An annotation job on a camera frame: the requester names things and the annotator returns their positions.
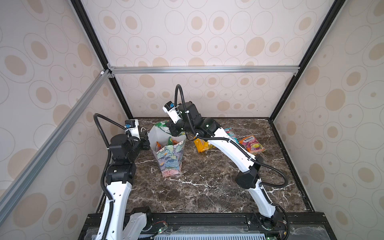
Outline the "green Fox's candy bag small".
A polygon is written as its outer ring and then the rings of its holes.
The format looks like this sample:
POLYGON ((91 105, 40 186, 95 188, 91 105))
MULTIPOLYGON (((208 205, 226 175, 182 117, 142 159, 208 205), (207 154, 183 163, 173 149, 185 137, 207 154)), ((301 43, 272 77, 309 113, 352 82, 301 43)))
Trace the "green Fox's candy bag small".
POLYGON ((166 123, 168 123, 168 121, 160 121, 160 122, 157 122, 155 123, 155 127, 159 128, 160 130, 162 130, 163 132, 167 133, 167 134, 170 134, 170 129, 169 127, 166 125, 166 123))

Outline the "floral white paper bag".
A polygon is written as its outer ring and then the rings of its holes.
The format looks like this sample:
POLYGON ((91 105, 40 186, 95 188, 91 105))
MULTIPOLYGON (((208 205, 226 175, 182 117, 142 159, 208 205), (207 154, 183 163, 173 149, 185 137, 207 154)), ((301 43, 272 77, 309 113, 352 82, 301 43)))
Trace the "floral white paper bag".
POLYGON ((159 128, 153 126, 148 133, 151 151, 159 165, 160 171, 164 178, 180 175, 182 172, 183 154, 187 141, 186 135, 182 132, 179 136, 174 137, 167 134, 159 128), (179 141, 177 145, 168 146, 168 138, 179 141), (163 148, 155 152, 156 142, 159 142, 163 148))

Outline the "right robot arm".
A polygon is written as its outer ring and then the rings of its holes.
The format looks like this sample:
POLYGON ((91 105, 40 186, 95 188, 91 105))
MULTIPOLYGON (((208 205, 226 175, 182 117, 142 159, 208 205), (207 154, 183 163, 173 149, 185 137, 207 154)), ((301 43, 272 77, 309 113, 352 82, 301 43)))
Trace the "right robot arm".
POLYGON ((195 139, 212 144, 238 167, 239 172, 235 182, 247 190, 255 201, 259 210, 259 215, 256 217, 257 221, 267 231, 272 231, 279 224, 283 224, 285 231, 280 234, 280 238, 282 240, 288 239, 291 228, 287 213, 280 205, 272 202, 265 190, 266 186, 279 189, 286 187, 289 183, 286 175, 265 164, 262 157, 249 153, 241 144, 232 139, 213 118, 203 118, 192 102, 185 101, 180 84, 176 85, 174 101, 166 103, 163 110, 170 117, 166 126, 172 136, 191 133, 195 139), (261 167, 276 172, 283 178, 283 183, 264 182, 259 175, 261 167))

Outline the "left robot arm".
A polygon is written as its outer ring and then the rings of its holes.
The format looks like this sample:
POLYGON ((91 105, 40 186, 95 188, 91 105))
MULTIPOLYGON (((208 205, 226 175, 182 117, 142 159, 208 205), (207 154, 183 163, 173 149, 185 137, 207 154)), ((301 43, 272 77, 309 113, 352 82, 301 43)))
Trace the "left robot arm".
POLYGON ((126 207, 136 174, 135 160, 141 151, 150 148, 148 132, 139 128, 136 119, 121 125, 99 113, 93 116, 107 148, 107 162, 101 177, 101 187, 106 195, 105 207, 97 234, 98 240, 137 240, 148 225, 148 212, 132 214, 125 224, 126 207), (124 130, 108 140, 100 124, 103 119, 124 130))

